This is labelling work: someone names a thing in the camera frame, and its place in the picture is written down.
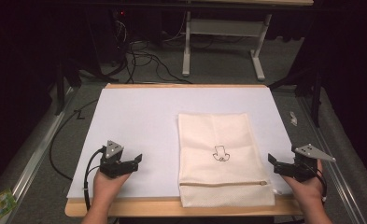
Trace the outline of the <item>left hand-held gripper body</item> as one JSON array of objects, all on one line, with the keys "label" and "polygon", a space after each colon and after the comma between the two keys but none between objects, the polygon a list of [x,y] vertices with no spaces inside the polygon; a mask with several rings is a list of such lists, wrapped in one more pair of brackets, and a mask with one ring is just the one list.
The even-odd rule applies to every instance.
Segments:
[{"label": "left hand-held gripper body", "polygon": [[138,164],[134,161],[121,161],[124,147],[111,140],[108,140],[103,147],[103,156],[100,159],[100,172],[110,178],[130,174],[138,170]]}]

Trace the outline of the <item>person's right hand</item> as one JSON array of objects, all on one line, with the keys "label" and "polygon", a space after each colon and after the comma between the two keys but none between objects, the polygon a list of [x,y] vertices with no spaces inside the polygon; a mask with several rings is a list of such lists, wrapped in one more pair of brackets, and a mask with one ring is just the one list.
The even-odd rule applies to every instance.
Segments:
[{"label": "person's right hand", "polygon": [[292,189],[294,198],[300,206],[312,206],[316,203],[322,204],[322,184],[316,178],[311,178],[304,182],[299,182],[293,177],[282,175],[282,178]]}]

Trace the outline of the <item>person's left hand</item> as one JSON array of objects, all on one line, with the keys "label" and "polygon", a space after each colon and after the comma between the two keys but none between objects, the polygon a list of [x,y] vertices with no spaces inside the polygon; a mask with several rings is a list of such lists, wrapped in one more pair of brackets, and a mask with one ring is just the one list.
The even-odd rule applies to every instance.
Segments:
[{"label": "person's left hand", "polygon": [[111,205],[130,174],[110,178],[98,171],[93,180],[93,205]]}]

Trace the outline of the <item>aluminium floor rail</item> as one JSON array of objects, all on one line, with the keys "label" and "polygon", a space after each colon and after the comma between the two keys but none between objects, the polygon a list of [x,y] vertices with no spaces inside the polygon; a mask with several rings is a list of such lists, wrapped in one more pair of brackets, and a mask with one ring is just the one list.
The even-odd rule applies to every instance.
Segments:
[{"label": "aluminium floor rail", "polygon": [[78,88],[68,87],[63,91],[64,105],[61,110],[58,107],[57,90],[55,88],[51,90],[50,95],[53,102],[49,110],[35,126],[1,175],[0,189],[10,188],[17,206],[0,218],[0,224],[10,224],[12,222],[16,210],[30,188],[41,162],[46,157],[52,137],[56,134],[64,118],[64,111],[74,98],[77,90]]},{"label": "aluminium floor rail", "polygon": [[[326,139],[322,133],[322,131],[317,127],[310,115],[310,106],[307,100],[303,97],[299,97],[297,99],[300,108],[303,110],[305,114],[306,120],[309,122],[312,132],[315,134],[317,139],[317,146],[323,152],[328,154],[332,154],[329,145],[326,142]],[[338,193],[339,199],[346,211],[346,217],[350,219],[350,224],[367,224],[360,208],[357,204],[357,201],[352,193],[351,187],[346,182],[343,174],[338,167],[336,162],[324,161],[323,167],[326,170],[326,173],[329,175],[330,180],[332,181],[329,184],[328,189],[335,189]]]}]

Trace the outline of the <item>cream mesh laundry bag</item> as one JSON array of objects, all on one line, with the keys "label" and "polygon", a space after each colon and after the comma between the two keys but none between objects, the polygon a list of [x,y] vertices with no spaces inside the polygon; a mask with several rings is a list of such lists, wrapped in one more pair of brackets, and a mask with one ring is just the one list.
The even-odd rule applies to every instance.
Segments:
[{"label": "cream mesh laundry bag", "polygon": [[275,195],[245,114],[180,114],[184,207],[273,206]]}]

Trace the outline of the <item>black metal stand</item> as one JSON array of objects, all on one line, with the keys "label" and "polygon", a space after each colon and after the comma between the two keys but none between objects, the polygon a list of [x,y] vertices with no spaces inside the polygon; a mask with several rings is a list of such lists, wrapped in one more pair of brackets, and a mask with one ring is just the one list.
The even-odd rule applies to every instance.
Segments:
[{"label": "black metal stand", "polygon": [[310,118],[316,127],[319,126],[318,112],[321,92],[322,75],[316,72],[314,69],[307,68],[296,73],[292,73],[278,81],[268,85],[268,88],[273,91],[284,85],[290,85],[296,83],[295,94],[297,96],[306,96],[310,94],[312,96],[310,107]]},{"label": "black metal stand", "polygon": [[81,86],[81,79],[77,64],[71,59],[61,59],[56,67],[56,91],[57,91],[57,109],[55,114],[60,115],[65,105],[65,85],[67,81],[72,88]]}]

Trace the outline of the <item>white metal desk frame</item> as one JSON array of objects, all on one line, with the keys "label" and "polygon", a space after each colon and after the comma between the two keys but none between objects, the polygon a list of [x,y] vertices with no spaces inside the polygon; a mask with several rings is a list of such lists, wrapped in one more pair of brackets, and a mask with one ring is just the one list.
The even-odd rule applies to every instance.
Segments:
[{"label": "white metal desk frame", "polygon": [[251,61],[258,81],[265,80],[260,61],[260,52],[266,37],[272,15],[267,14],[262,21],[226,21],[210,19],[193,19],[186,13],[185,48],[183,51],[182,75],[191,73],[191,36],[192,35],[226,35],[239,37],[256,37],[257,44],[250,53]]}]

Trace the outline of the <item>white table mat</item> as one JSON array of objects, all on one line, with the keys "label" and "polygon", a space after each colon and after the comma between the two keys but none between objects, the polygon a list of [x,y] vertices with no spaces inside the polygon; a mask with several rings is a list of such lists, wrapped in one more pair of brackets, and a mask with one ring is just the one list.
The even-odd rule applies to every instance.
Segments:
[{"label": "white table mat", "polygon": [[102,90],[67,194],[83,196],[84,174],[92,154],[112,140],[124,146],[122,158],[141,154],[139,168],[122,187],[121,198],[177,197],[180,113],[246,113],[274,189],[290,193],[267,155],[291,161],[291,142],[270,90],[264,86],[124,86]]}]

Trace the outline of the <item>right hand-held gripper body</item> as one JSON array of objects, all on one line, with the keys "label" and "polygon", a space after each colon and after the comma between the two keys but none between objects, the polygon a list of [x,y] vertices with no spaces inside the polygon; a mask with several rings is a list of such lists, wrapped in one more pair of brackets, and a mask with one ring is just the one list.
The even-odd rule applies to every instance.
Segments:
[{"label": "right hand-held gripper body", "polygon": [[274,172],[279,175],[292,177],[299,182],[314,178],[318,174],[318,160],[336,162],[336,159],[308,144],[302,147],[292,147],[294,163],[285,163],[273,158]]}]

